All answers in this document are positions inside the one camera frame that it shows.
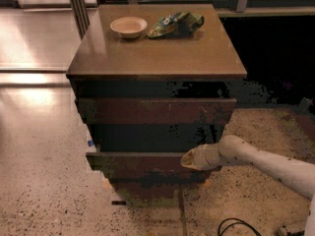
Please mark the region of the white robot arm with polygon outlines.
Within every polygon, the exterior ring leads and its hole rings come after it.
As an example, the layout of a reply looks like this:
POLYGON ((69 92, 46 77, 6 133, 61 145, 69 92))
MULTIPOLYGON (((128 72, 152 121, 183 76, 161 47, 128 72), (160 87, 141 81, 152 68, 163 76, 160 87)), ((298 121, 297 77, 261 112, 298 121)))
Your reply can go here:
POLYGON ((183 167, 207 171, 218 166, 251 165, 311 201, 304 236, 315 236, 315 165, 256 148, 243 139, 223 136, 216 144, 191 148, 183 167))

